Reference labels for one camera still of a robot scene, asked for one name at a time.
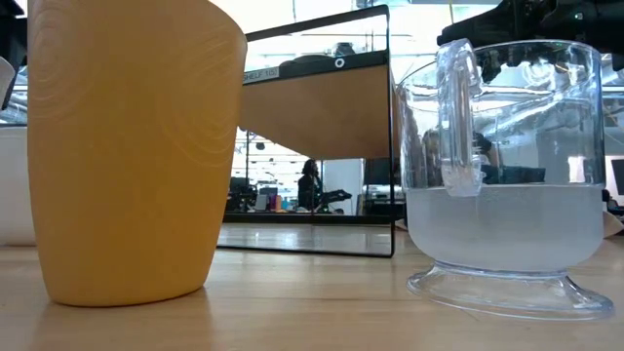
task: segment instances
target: black equipment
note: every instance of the black equipment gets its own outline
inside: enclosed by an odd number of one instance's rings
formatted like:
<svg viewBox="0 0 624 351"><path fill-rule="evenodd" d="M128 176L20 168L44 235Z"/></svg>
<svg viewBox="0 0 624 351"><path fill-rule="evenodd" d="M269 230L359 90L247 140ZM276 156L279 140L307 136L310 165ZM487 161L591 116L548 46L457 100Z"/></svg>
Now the black equipment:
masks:
<svg viewBox="0 0 624 351"><path fill-rule="evenodd" d="M257 191L246 178L233 176L225 203L226 212L244 212L247 206L255 206Z"/></svg>
<svg viewBox="0 0 624 351"><path fill-rule="evenodd" d="M484 14L446 27L438 45L462 38L474 47L527 39L572 40L612 53L613 69L620 70L624 68L622 26L624 0L503 0ZM530 60L530 56L513 53L508 64Z"/></svg>
<svg viewBox="0 0 624 351"><path fill-rule="evenodd" d="M22 16L23 10L14 0L0 0L0 57L5 59L18 72L26 58L27 25ZM7 108L15 85L16 77L9 86L5 97L0 97L0 110Z"/></svg>

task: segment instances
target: wooden table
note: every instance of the wooden table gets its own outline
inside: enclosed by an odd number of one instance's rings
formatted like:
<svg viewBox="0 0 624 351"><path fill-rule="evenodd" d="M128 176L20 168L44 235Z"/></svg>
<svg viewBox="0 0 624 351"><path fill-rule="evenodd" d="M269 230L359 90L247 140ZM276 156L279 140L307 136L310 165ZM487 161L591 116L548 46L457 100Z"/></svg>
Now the wooden table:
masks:
<svg viewBox="0 0 624 351"><path fill-rule="evenodd" d="M0 248L0 350L624 350L624 238L571 269L618 313L557 323L411 294L407 276L430 259L398 241L393 259L219 251L198 292L100 309L50 302L36 250Z"/></svg>

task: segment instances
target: clear plastic pitcher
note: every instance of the clear plastic pitcher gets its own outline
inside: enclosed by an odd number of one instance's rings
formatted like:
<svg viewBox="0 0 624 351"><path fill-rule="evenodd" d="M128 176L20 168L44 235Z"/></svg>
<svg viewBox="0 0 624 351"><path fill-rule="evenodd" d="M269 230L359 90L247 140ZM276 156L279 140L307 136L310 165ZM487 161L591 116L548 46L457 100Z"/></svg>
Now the clear plastic pitcher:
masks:
<svg viewBox="0 0 624 351"><path fill-rule="evenodd" d="M546 319L608 315L566 268L603 238L601 57L574 42L443 46L398 88L411 291Z"/></svg>

